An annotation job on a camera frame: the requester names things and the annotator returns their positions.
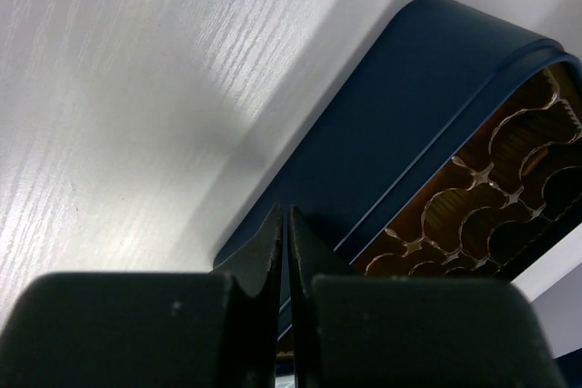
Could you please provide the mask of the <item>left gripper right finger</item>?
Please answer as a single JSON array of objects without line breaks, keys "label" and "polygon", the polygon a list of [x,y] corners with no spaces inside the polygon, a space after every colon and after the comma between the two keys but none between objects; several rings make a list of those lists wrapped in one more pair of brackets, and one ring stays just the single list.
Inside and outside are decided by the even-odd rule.
[{"label": "left gripper right finger", "polygon": [[495,279],[367,277],[288,219],[299,387],[562,387],[534,311]]}]

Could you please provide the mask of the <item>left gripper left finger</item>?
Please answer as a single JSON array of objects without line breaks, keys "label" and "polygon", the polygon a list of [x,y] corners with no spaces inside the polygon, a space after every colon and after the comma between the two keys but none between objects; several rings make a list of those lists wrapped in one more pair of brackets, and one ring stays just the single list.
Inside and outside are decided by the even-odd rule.
[{"label": "left gripper left finger", "polygon": [[1,334],[4,387],[271,387],[283,211],[207,274],[58,273]]}]

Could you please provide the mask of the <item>blue chocolate box with tray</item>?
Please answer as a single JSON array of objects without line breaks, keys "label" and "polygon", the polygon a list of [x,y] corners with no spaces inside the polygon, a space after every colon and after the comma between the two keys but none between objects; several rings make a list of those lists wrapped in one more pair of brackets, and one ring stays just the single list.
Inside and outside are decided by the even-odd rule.
[{"label": "blue chocolate box with tray", "polygon": [[354,72],[215,257],[221,264],[275,203],[354,261],[528,78],[580,61],[554,40],[454,0],[414,0]]}]

